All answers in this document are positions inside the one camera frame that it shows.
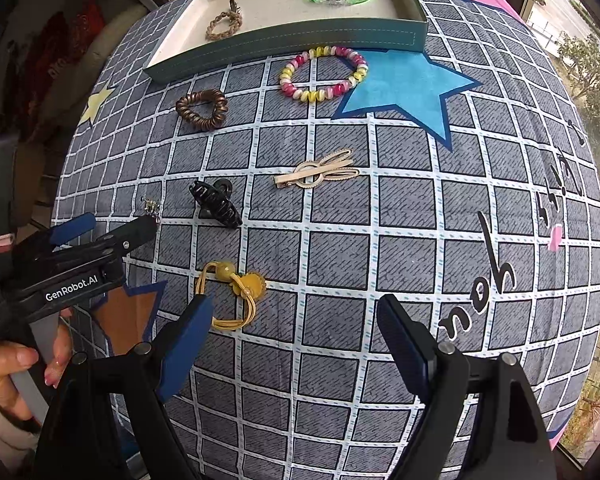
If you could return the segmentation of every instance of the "hand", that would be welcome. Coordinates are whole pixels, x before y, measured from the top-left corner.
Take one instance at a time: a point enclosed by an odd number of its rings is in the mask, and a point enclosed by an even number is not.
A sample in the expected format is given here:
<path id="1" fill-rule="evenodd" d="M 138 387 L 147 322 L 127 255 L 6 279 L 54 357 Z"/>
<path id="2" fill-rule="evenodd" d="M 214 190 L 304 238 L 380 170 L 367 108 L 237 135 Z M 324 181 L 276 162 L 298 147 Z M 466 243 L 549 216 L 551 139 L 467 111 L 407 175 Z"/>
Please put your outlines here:
<path id="1" fill-rule="evenodd" d="M 62 317 L 71 316 L 70 308 L 60 312 Z M 58 324 L 58 334 L 54 341 L 54 357 L 56 360 L 45 370 L 45 383 L 58 387 L 60 377 L 71 358 L 71 335 L 63 323 Z M 0 342 L 0 408 L 20 420 L 29 420 L 33 415 L 9 378 L 10 374 L 28 370 L 39 359 L 38 352 L 33 348 L 12 343 Z"/>

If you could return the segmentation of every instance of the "black hair claw clip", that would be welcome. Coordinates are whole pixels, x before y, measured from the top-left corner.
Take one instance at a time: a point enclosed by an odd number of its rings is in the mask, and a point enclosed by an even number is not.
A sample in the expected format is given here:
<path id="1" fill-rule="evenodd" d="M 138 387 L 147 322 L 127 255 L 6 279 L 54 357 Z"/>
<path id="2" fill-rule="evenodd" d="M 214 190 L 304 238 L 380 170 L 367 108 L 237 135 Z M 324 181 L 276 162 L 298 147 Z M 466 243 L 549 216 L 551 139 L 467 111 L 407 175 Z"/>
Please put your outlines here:
<path id="1" fill-rule="evenodd" d="M 196 180 L 189 186 L 189 192 L 200 204 L 200 218 L 215 218 L 222 225 L 233 229 L 242 225 L 240 214 L 229 198 L 233 191 L 230 180 L 220 178 L 212 186 Z"/>

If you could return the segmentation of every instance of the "blue gripper pad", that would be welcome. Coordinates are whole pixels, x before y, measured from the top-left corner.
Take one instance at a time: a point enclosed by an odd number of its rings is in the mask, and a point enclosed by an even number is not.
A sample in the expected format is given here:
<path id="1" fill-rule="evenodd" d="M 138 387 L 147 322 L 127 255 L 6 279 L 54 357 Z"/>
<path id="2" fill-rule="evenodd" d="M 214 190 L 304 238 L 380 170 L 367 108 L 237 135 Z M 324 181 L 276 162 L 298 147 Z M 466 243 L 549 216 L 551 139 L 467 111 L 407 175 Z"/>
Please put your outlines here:
<path id="1" fill-rule="evenodd" d="M 56 247 L 64 245 L 70 240 L 91 231 L 94 227 L 96 227 L 96 217 L 93 213 L 85 213 L 53 227 L 49 243 Z"/>
<path id="2" fill-rule="evenodd" d="M 378 327 L 407 389 L 426 403 L 436 371 L 436 340 L 422 323 L 411 320 L 393 294 L 378 301 Z"/>
<path id="3" fill-rule="evenodd" d="M 169 351 L 162 359 L 160 384 L 156 390 L 162 402 L 166 402 L 172 395 L 177 394 L 185 378 L 189 375 L 193 362 L 196 360 L 198 352 L 211 328 L 213 311 L 214 308 L 209 298 L 206 296 L 195 296 L 191 303 L 189 303 L 186 311 L 180 316 L 180 319 L 183 320 L 183 317 L 186 318 L 192 314 L 186 324 L 181 327 L 176 341 L 172 343 Z M 176 328 L 177 323 L 167 324 L 156 336 L 156 339 L 160 337 L 165 329 Z"/>

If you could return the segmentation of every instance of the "yellow hair tie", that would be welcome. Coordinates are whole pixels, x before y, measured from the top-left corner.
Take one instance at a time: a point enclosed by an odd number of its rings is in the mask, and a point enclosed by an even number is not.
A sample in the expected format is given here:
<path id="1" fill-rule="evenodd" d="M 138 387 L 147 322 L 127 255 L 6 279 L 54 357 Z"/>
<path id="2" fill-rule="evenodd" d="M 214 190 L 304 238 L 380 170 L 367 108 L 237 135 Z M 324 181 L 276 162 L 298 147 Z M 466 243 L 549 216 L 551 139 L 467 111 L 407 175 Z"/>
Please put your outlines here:
<path id="1" fill-rule="evenodd" d="M 218 330 L 238 330 L 247 326 L 256 317 L 256 302 L 267 288 L 267 282 L 257 272 L 248 272 L 240 277 L 236 272 L 235 265 L 231 262 L 209 262 L 205 265 L 196 281 L 195 293 L 205 293 L 206 273 L 214 268 L 216 278 L 220 282 L 231 283 L 232 290 L 236 296 L 244 299 L 247 305 L 244 319 L 216 319 L 211 320 L 211 325 Z"/>

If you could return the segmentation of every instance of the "sleeve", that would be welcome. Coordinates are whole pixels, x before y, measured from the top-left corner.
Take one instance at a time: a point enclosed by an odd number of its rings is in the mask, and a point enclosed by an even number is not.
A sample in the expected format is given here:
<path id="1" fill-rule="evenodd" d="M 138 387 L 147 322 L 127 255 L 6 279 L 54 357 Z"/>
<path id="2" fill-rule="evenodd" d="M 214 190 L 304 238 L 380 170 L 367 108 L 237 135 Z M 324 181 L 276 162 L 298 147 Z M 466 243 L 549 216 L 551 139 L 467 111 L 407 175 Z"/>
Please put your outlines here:
<path id="1" fill-rule="evenodd" d="M 38 436 L 11 424 L 0 412 L 0 460 L 14 474 L 38 443 Z"/>

